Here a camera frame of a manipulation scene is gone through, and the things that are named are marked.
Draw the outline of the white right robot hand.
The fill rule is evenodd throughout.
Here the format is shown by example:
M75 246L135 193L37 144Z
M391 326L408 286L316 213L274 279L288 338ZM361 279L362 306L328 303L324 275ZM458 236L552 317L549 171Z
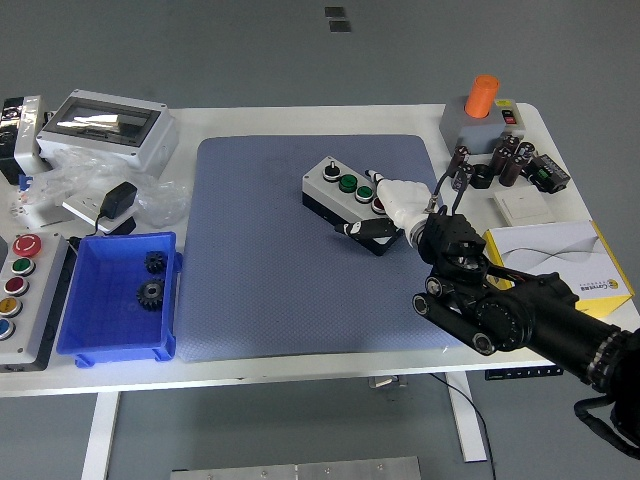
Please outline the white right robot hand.
M338 224L334 230L356 240L389 237L403 230L410 246L417 249L429 215L429 188L421 182L386 179L374 170L366 170L365 174L376 186L387 218Z

